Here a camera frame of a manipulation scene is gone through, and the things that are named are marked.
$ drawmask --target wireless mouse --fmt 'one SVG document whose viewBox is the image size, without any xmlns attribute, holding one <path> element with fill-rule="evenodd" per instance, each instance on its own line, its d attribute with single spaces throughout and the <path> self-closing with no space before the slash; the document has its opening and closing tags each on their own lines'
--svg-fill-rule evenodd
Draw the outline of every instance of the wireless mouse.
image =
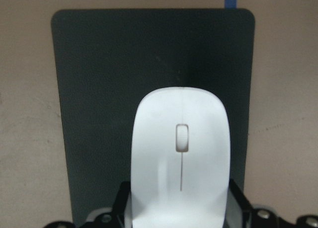
<svg viewBox="0 0 318 228">
<path fill-rule="evenodd" d="M 133 228 L 221 228 L 230 132 L 214 94 L 168 87 L 138 106 L 132 139 Z"/>
</svg>

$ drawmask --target white computer mouse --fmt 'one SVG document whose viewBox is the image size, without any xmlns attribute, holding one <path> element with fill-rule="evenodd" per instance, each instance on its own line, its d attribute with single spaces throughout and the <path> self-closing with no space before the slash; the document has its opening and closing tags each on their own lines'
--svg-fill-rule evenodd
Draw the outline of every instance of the white computer mouse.
<svg viewBox="0 0 318 228">
<path fill-rule="evenodd" d="M 155 90 L 132 139 L 133 228 L 222 228 L 230 132 L 222 102 L 197 88 Z"/>
</svg>

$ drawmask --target bolt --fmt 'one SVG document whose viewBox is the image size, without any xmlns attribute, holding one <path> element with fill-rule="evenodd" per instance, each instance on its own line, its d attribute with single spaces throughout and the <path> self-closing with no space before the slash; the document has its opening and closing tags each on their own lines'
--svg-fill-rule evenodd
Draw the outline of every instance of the bolt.
<svg viewBox="0 0 318 228">
<path fill-rule="evenodd" d="M 111 215 L 105 214 L 101 218 L 101 222 L 103 223 L 109 223 L 111 221 Z"/>
<path fill-rule="evenodd" d="M 306 224 L 310 225 L 311 227 L 318 227 L 318 220 L 313 217 L 308 217 L 306 219 Z"/>
<path fill-rule="evenodd" d="M 257 215 L 263 219 L 268 219 L 270 216 L 270 213 L 267 210 L 259 210 Z"/>
</svg>

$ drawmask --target rounded corner of mouse pad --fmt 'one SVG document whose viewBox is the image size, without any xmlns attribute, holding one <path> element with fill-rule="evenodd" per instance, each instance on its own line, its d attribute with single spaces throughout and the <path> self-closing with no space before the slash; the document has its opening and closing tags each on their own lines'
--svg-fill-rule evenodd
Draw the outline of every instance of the rounded corner of mouse pad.
<svg viewBox="0 0 318 228">
<path fill-rule="evenodd" d="M 111 206 L 130 180 L 137 106 L 162 87 L 198 87 L 222 100 L 231 178 L 242 188 L 254 36 L 248 10 L 61 10 L 51 26 L 77 225 Z"/>
</svg>

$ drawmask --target screw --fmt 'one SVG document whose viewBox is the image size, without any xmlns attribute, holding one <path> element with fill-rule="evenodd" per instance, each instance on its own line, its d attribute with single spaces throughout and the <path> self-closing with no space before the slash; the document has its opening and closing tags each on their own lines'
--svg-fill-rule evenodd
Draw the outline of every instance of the screw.
<svg viewBox="0 0 318 228">
<path fill-rule="evenodd" d="M 111 221 L 111 215 L 108 215 L 108 214 L 105 214 L 105 215 L 103 215 L 102 216 L 102 218 L 101 218 L 101 222 L 103 222 L 103 223 L 109 223 L 110 221 Z"/>
<path fill-rule="evenodd" d="M 308 217 L 306 219 L 306 224 L 310 225 L 311 227 L 318 227 L 318 220 L 313 217 Z"/>
<path fill-rule="evenodd" d="M 257 215 L 263 219 L 268 219 L 270 216 L 270 213 L 267 210 L 259 210 Z"/>
</svg>

